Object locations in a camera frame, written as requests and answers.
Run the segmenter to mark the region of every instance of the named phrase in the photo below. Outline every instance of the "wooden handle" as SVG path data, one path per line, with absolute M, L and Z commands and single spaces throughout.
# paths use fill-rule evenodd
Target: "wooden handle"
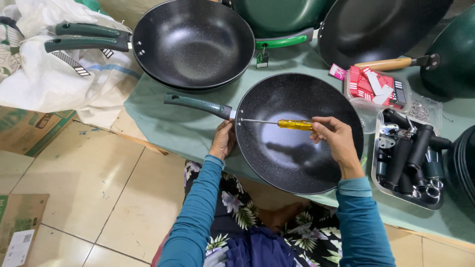
M 409 67 L 411 65 L 412 59 L 410 57 L 405 58 L 395 58 L 395 59 L 386 59 L 372 62 L 364 62 L 355 64 L 355 67 L 364 69 L 370 67 L 372 70 L 389 70 Z

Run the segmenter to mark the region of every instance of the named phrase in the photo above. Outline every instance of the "navy blue cloth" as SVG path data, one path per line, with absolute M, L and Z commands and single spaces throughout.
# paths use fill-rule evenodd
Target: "navy blue cloth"
M 226 267 L 295 267 L 294 251 L 269 228 L 252 227 L 241 238 L 229 239 Z

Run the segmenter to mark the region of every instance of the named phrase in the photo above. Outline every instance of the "screwdriver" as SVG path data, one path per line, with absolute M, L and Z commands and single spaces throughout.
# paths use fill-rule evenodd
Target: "screwdriver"
M 295 120 L 279 120 L 278 122 L 269 122 L 269 121 L 258 121 L 258 120 L 249 120 L 241 119 L 242 121 L 254 122 L 254 123 L 264 123 L 264 124 L 277 124 L 280 128 L 287 129 L 296 129 L 302 131 L 313 131 L 311 121 L 295 121 Z

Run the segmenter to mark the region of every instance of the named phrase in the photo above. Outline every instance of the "hand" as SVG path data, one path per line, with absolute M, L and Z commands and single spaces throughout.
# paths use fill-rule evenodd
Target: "hand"
M 365 176 L 353 143 L 351 127 L 334 117 L 313 117 L 312 121 L 314 131 L 310 139 L 315 143 L 321 140 L 327 141 L 332 150 L 333 159 L 338 162 L 342 170 L 342 178 Z M 323 124 L 329 124 L 332 129 L 328 129 Z
M 223 160 L 236 144 L 236 135 L 234 134 L 233 123 L 223 121 L 216 128 L 213 144 L 209 150 L 209 154 Z

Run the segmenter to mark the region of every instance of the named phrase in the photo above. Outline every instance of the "green pan handle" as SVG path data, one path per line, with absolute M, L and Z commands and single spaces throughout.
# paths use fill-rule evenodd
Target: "green pan handle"
M 57 50 L 94 48 L 129 52 L 127 41 L 124 39 L 104 37 L 71 37 L 57 38 L 45 42 L 45 50 L 47 53 Z
M 310 42 L 314 37 L 314 29 L 307 28 L 292 35 L 278 38 L 256 39 L 256 49 L 283 48 L 300 43 Z
M 193 98 L 187 95 L 179 95 L 174 93 L 167 93 L 166 99 L 165 101 L 163 101 L 163 103 L 199 109 L 216 115 L 223 120 L 229 120 L 232 111 L 232 107 L 228 105 L 220 105 L 213 102 Z
M 104 26 L 86 23 L 62 23 L 56 25 L 56 35 L 80 35 L 90 37 L 108 37 L 128 39 L 130 33 Z

